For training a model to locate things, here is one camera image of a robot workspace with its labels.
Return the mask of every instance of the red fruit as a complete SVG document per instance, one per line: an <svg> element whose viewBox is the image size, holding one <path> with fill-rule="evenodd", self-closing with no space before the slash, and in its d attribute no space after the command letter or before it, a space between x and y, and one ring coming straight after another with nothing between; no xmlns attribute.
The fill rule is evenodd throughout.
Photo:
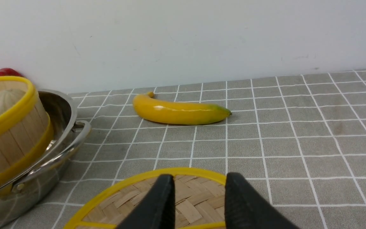
<svg viewBox="0 0 366 229"><path fill-rule="evenodd" d="M1 68L0 76L20 76L23 77L19 72L13 70L12 68Z"/></svg>

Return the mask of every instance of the metal pot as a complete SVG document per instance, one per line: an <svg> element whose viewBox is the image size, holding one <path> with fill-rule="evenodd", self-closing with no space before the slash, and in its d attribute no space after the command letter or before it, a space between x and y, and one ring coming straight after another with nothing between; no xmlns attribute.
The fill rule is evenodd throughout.
<svg viewBox="0 0 366 229"><path fill-rule="evenodd" d="M0 187L0 227L45 197L60 180L70 157L91 130L88 122L76 121L77 106L64 93L39 90L39 97L54 126L54 139L39 161ZM77 136L75 129L82 129Z"/></svg>

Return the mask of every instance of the table surface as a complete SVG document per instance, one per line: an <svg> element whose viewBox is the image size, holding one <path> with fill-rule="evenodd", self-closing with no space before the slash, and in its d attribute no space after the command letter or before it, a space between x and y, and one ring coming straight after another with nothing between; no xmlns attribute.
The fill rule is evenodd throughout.
<svg viewBox="0 0 366 229"><path fill-rule="evenodd" d="M233 113L207 126L142 120L135 94L216 103ZM61 229L125 178L169 167L242 173L301 228L366 229L366 69L71 94L93 130L62 180L4 228Z"/></svg>

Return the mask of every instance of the yellow banana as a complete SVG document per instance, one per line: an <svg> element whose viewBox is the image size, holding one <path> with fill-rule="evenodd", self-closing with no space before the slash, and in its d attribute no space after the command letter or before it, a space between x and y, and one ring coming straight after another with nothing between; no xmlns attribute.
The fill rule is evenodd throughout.
<svg viewBox="0 0 366 229"><path fill-rule="evenodd" d="M138 94L133 99L135 112L143 119L175 125L205 125L221 121L230 110L209 103L178 103L153 99L154 93Z"/></svg>

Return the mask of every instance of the basket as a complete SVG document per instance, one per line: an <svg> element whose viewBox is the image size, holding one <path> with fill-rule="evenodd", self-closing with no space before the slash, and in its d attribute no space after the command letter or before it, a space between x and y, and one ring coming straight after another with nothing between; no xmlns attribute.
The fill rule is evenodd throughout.
<svg viewBox="0 0 366 229"><path fill-rule="evenodd" d="M27 169L53 139L53 127L34 85L23 77L0 77L0 91L20 89L22 99L0 115L0 186Z"/></svg>

